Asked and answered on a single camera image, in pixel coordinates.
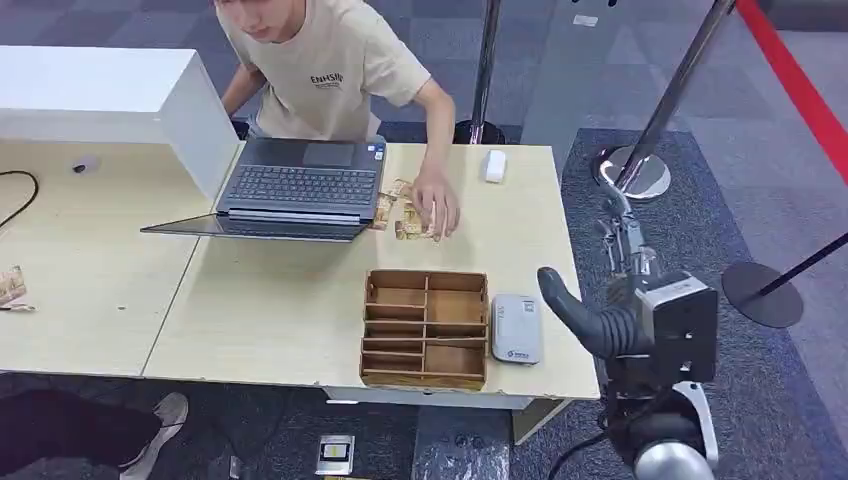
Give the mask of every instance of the banknote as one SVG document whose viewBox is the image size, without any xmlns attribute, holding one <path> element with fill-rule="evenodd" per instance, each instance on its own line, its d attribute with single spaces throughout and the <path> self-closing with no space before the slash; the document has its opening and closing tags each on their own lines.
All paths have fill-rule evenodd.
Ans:
<svg viewBox="0 0 848 480">
<path fill-rule="evenodd" d="M 26 294 L 24 274 L 21 267 L 14 266 L 8 272 L 0 273 L 0 305 L 11 302 Z"/>
<path fill-rule="evenodd" d="M 394 198 L 385 193 L 377 194 L 377 213 L 374 215 L 374 221 L 368 228 L 372 230 L 385 230 L 389 226 L 389 216 L 392 213 L 394 204 Z"/>
<path fill-rule="evenodd" d="M 404 202 L 403 220 L 395 222 L 395 236 L 398 240 L 417 240 L 419 238 L 433 238 L 433 225 L 424 229 L 421 216 L 415 210 L 410 201 Z"/>
<path fill-rule="evenodd" d="M 392 183 L 391 188 L 386 195 L 390 197 L 400 198 L 406 197 L 409 198 L 409 194 L 412 188 L 412 184 L 403 179 L 396 179 L 394 183 Z"/>
</svg>

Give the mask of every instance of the white power bank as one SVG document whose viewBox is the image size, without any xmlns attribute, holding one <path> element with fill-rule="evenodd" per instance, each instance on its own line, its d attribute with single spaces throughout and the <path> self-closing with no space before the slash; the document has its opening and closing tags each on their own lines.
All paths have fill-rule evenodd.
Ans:
<svg viewBox="0 0 848 480">
<path fill-rule="evenodd" d="M 535 298 L 495 295 L 492 323 L 492 354 L 495 358 L 525 364 L 542 360 L 542 317 Z"/>
</svg>

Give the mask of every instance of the laptop touchpad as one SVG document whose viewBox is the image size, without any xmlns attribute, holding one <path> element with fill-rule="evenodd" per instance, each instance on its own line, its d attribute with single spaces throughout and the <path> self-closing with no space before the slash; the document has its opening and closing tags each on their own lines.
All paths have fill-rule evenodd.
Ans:
<svg viewBox="0 0 848 480">
<path fill-rule="evenodd" d="M 303 155 L 303 166 L 349 167 L 355 151 L 356 145 L 349 143 L 311 143 Z"/>
</svg>

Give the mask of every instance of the shoe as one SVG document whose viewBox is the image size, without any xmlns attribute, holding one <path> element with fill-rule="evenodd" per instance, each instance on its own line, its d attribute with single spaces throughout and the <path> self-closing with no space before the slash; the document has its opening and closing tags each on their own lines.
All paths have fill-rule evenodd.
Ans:
<svg viewBox="0 0 848 480">
<path fill-rule="evenodd" d="M 162 420 L 163 427 L 171 426 L 159 429 L 159 433 L 144 447 L 138 458 L 121 472 L 121 480 L 147 480 L 156 465 L 162 445 L 183 428 L 188 417 L 188 399 L 182 393 L 169 393 L 156 405 L 153 413 Z"/>
</svg>

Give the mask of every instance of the cardboard organizer tray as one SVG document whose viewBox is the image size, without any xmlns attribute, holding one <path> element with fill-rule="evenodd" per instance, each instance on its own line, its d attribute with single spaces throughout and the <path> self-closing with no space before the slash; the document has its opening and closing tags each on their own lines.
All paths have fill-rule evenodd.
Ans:
<svg viewBox="0 0 848 480">
<path fill-rule="evenodd" d="M 373 270 L 365 289 L 360 375 L 366 385 L 483 388 L 485 275 Z"/>
</svg>

